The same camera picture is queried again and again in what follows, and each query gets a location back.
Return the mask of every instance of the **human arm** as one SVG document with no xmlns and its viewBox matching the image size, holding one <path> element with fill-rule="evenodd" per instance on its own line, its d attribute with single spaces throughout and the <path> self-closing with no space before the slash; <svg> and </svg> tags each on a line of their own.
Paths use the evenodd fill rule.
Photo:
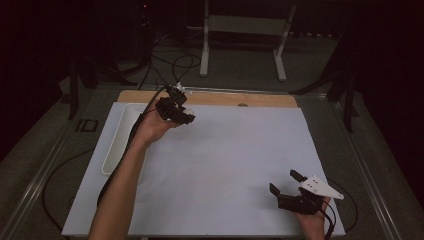
<svg viewBox="0 0 424 240">
<path fill-rule="evenodd" d="M 321 209 L 325 212 L 327 209 L 327 203 L 330 202 L 329 197 L 324 198 Z M 325 216 L 320 211 L 314 215 L 304 215 L 300 213 L 293 212 L 297 221 L 299 222 L 302 232 L 305 235 L 307 240 L 324 240 L 324 223 Z"/>
<path fill-rule="evenodd" d="M 88 239 L 126 239 L 134 210 L 137 183 L 147 148 L 178 124 L 163 121 L 154 102 L 100 201 Z"/>
</svg>

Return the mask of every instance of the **black cable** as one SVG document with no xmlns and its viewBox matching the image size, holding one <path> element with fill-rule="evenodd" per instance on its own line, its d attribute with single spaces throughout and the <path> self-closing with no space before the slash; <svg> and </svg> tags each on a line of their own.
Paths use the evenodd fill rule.
<svg viewBox="0 0 424 240">
<path fill-rule="evenodd" d="M 153 102 L 155 101 L 156 97 L 165 89 L 167 88 L 169 85 L 166 86 L 162 86 L 158 91 L 156 91 L 155 95 L 152 97 L 152 99 L 150 99 L 149 103 L 147 104 L 146 108 L 144 109 L 144 111 L 140 114 L 140 116 L 138 116 L 137 120 L 135 121 L 134 125 L 131 128 L 129 137 L 128 137 L 128 141 L 127 141 L 127 145 L 125 147 L 124 153 L 122 154 L 121 159 L 119 160 L 118 164 L 116 165 L 115 169 L 113 170 L 112 174 L 109 176 L 109 178 L 107 179 L 105 185 L 103 185 L 102 190 L 100 191 L 99 197 L 97 198 L 97 206 L 99 206 L 104 194 L 106 193 L 106 190 L 109 188 L 110 183 L 112 182 L 113 178 L 115 177 L 116 172 L 118 171 L 122 160 L 125 157 L 125 154 L 127 153 L 129 146 L 131 145 L 131 142 L 137 132 L 138 127 L 140 126 L 141 122 L 144 119 L 144 116 L 146 116 L 147 113 L 151 112 L 148 111 L 148 109 L 150 108 L 150 106 L 153 104 Z"/>
<path fill-rule="evenodd" d="M 156 74 L 158 75 L 158 78 L 160 78 L 165 85 L 169 85 L 168 82 L 162 77 L 162 75 L 160 74 L 157 68 L 153 67 L 153 70 L 156 72 Z"/>
<path fill-rule="evenodd" d="M 184 75 L 186 75 L 186 74 L 187 74 L 187 72 L 188 72 L 188 71 L 190 71 L 190 69 L 191 69 L 191 68 L 187 68 L 187 69 L 183 72 L 183 74 L 181 74 L 181 75 L 180 75 L 180 77 L 177 77 L 177 75 L 176 75 L 176 73 L 175 73 L 176 63 L 178 62 L 178 60 L 180 60 L 180 59 L 182 59 L 182 58 L 185 58 L 185 57 L 190 57 L 190 59 L 191 59 L 190 66 L 193 66 L 193 55 L 192 55 L 192 54 L 186 54 L 186 55 L 182 55 L 182 56 L 180 56 L 180 57 L 176 58 L 176 59 L 174 60 L 174 62 L 172 63 L 172 75 L 174 75 L 174 78 L 175 78 L 176 83 L 179 83 L 179 82 L 180 82 L 180 79 L 181 79 Z"/>
<path fill-rule="evenodd" d="M 46 188 L 47 185 L 49 184 L 51 178 L 53 177 L 53 175 L 57 172 L 57 170 L 59 170 L 60 168 L 62 168 L 65 164 L 69 163 L 72 160 L 75 160 L 79 157 L 81 157 L 84 154 L 87 154 L 89 152 L 92 152 L 94 150 L 94 148 L 86 150 L 84 152 L 81 152 L 71 158 L 68 158 L 67 160 L 65 160 L 64 162 L 62 162 L 61 164 L 59 164 L 55 169 L 53 169 L 53 171 L 50 173 L 49 177 L 46 180 L 46 183 L 44 184 L 42 193 L 41 193 L 41 204 L 43 206 L 44 212 L 46 213 L 47 217 L 50 219 L 50 221 L 55 225 L 55 227 L 59 230 L 60 233 L 62 233 L 62 226 L 60 226 L 60 224 L 53 218 L 52 214 L 50 213 L 49 209 L 47 208 L 47 204 L 46 204 Z"/>
<path fill-rule="evenodd" d="M 199 30 L 199 31 L 197 31 L 197 32 L 195 32 L 195 33 L 193 33 L 193 34 L 192 34 L 192 35 L 190 35 L 190 36 L 187 36 L 187 37 L 185 38 L 185 41 L 190 40 L 190 39 L 193 39 L 193 38 L 195 38 L 197 35 L 200 35 L 200 34 L 202 34 L 202 33 L 203 33 L 203 29 L 202 29 L 202 30 Z M 171 37 L 171 35 L 164 35 L 164 36 L 159 37 L 158 39 L 154 40 L 154 41 L 153 41 L 153 47 L 156 47 L 156 46 L 157 46 L 157 45 L 159 45 L 159 44 L 161 44 L 161 45 L 165 45 L 165 46 L 172 46 L 172 45 L 176 45 L 176 44 L 181 43 L 181 41 L 180 41 L 180 40 L 175 40 L 175 39 L 173 39 L 173 40 L 174 40 L 173 42 L 162 42 L 162 40 L 164 40 L 164 39 L 166 39 L 166 38 L 169 38 L 169 37 Z"/>
<path fill-rule="evenodd" d="M 151 68 L 152 68 L 152 58 L 149 59 L 149 67 L 147 68 L 146 74 L 144 74 L 144 77 L 143 77 L 143 79 L 140 82 L 140 86 L 138 86 L 138 90 L 141 89 L 141 86 L 143 86 L 144 82 L 147 79 L 147 76 L 149 76 L 149 72 L 150 72 L 150 69 Z"/>
<path fill-rule="evenodd" d="M 172 53 L 172 52 L 181 53 L 182 52 L 182 53 L 185 53 L 185 54 L 190 54 L 189 52 L 184 51 L 183 49 L 179 49 L 179 48 L 168 49 L 168 50 L 152 50 L 152 52 L 154 52 L 154 53 Z"/>
<path fill-rule="evenodd" d="M 334 215 L 334 223 L 333 223 L 330 216 L 328 216 L 328 214 L 325 211 L 323 211 L 321 208 L 319 209 L 319 211 L 325 216 L 325 218 L 329 222 L 329 227 L 328 227 L 327 233 L 325 234 L 325 240 L 329 240 L 330 237 L 331 237 L 331 234 L 334 231 L 334 227 L 336 226 L 336 214 L 334 213 L 333 208 L 326 201 L 323 201 L 323 202 L 326 203 L 327 206 L 330 207 L 330 209 L 331 209 L 331 211 L 333 211 L 333 215 Z"/>
<path fill-rule="evenodd" d="M 151 112 L 154 112 L 154 111 L 157 111 L 157 109 L 155 108 L 155 109 L 152 109 L 150 111 L 147 111 L 146 114 L 151 113 Z"/>
<path fill-rule="evenodd" d="M 350 195 L 350 193 L 346 189 L 344 189 L 342 186 L 340 186 L 340 184 L 336 183 L 335 181 L 331 180 L 328 177 L 327 177 L 327 180 L 330 181 L 331 183 L 333 183 L 334 185 L 336 185 L 338 188 L 342 189 L 342 191 L 345 192 L 346 195 L 350 198 L 350 200 L 352 201 L 353 207 L 355 208 L 355 220 L 352 223 L 352 225 L 345 230 L 345 232 L 347 233 L 350 230 L 352 230 L 356 226 L 356 224 L 358 222 L 358 215 L 359 215 L 359 213 L 358 213 L 358 206 L 356 205 L 356 202 L 353 199 L 352 195 Z"/>
<path fill-rule="evenodd" d="M 162 61 L 162 62 L 165 62 L 165 63 L 171 64 L 171 65 L 173 64 L 172 62 L 167 61 L 167 60 L 165 60 L 165 59 L 163 59 L 163 58 L 160 58 L 160 57 L 158 57 L 158 56 L 155 56 L 155 55 L 153 55 L 153 54 L 152 54 L 152 57 L 153 57 L 153 58 L 156 58 L 157 60 L 160 60 L 160 61 Z M 179 67 L 179 68 L 194 68 L 194 67 L 199 66 L 199 65 L 200 65 L 200 57 L 199 57 L 199 56 L 196 56 L 196 55 L 193 55 L 193 57 L 194 57 L 194 58 L 196 58 L 196 59 L 199 59 L 199 62 L 198 62 L 198 63 L 196 63 L 196 64 L 194 64 L 194 65 L 190 65 L 190 66 L 181 66 L 181 65 L 176 65 L 176 64 L 175 64 L 175 66 L 176 66 L 176 67 Z"/>
</svg>

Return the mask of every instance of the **white paper sheet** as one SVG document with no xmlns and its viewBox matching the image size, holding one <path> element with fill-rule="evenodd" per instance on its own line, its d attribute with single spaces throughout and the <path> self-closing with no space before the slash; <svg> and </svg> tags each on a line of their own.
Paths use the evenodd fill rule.
<svg viewBox="0 0 424 240">
<path fill-rule="evenodd" d="M 114 135 L 121 115 L 127 114 L 124 108 L 115 103 L 111 110 L 66 222 L 66 235 L 88 233 L 98 192 L 107 179 L 101 168 L 112 140 L 104 138 Z M 171 129 L 149 148 L 129 234 L 300 235 L 294 216 L 278 209 L 268 188 L 272 182 L 282 193 L 298 195 L 291 169 L 325 180 L 301 109 L 188 108 L 196 115 L 194 122 Z M 331 205 L 338 219 L 334 235 L 343 235 Z"/>
</svg>

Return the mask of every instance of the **dark background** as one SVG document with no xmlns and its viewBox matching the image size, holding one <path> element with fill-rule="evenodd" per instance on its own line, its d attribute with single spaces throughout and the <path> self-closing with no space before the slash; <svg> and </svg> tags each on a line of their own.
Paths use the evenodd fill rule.
<svg viewBox="0 0 424 240">
<path fill-rule="evenodd" d="M 279 16 L 282 1 L 211 1 L 211 11 Z M 298 1 L 295 37 L 340 38 L 324 73 L 358 71 L 356 89 L 423 205 L 423 4 L 393 1 Z M 186 26 L 203 25 L 203 1 L 144 1 L 154 29 L 181 41 Z M 149 55 L 149 38 L 136 36 L 134 1 L 2 1 L 0 3 L 1 152 L 3 159 L 61 97 L 69 55 L 79 51 L 107 66 Z M 131 46 L 139 41 L 134 53 Z"/>
</svg>

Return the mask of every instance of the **metal frame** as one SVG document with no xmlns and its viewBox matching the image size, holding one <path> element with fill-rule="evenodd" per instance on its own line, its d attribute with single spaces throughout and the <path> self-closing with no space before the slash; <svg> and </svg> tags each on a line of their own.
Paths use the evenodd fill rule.
<svg viewBox="0 0 424 240">
<path fill-rule="evenodd" d="M 8 221 L 0 231 L 0 239 L 15 239 L 19 233 L 20 228 L 30 214 L 32 207 L 37 201 L 39 195 L 43 191 L 46 180 L 49 174 L 53 171 L 53 167 L 58 161 L 60 154 L 63 151 L 63 146 L 67 140 L 68 135 L 74 129 L 77 119 L 82 115 L 82 111 L 76 111 L 75 118 L 68 120 L 63 127 L 60 136 L 52 146 L 51 151 L 46 156 L 46 160 L 40 166 L 38 172 L 35 174 L 27 189 L 22 195 L 21 200 L 18 202 L 15 210 L 9 217 Z"/>
<path fill-rule="evenodd" d="M 359 149 L 358 143 L 356 141 L 353 133 L 348 132 L 343 121 L 343 110 L 339 102 L 331 103 L 331 108 L 335 115 L 335 118 L 338 121 L 341 131 L 344 133 L 345 138 L 350 145 L 350 149 L 355 157 L 354 164 L 356 165 L 359 175 L 361 176 L 362 182 L 364 184 L 365 190 L 368 193 L 368 196 L 371 200 L 371 203 L 374 207 L 375 213 L 380 221 L 381 227 L 383 228 L 384 234 L 386 234 L 387 239 L 403 239 L 399 229 L 397 228 L 393 217 L 390 214 L 389 208 L 387 207 L 386 201 L 384 200 L 383 195 L 381 194 L 377 183 L 372 176 L 371 170 L 368 167 L 368 164 Z"/>
<path fill-rule="evenodd" d="M 281 42 L 274 49 L 273 55 L 277 68 L 278 80 L 287 80 L 281 55 L 290 31 L 296 5 L 292 5 L 287 19 L 248 18 L 236 16 L 209 15 L 209 0 L 205 0 L 205 18 L 203 28 L 203 51 L 200 63 L 200 76 L 206 77 L 209 65 L 209 31 L 236 33 L 255 33 L 264 35 L 279 35 Z"/>
</svg>

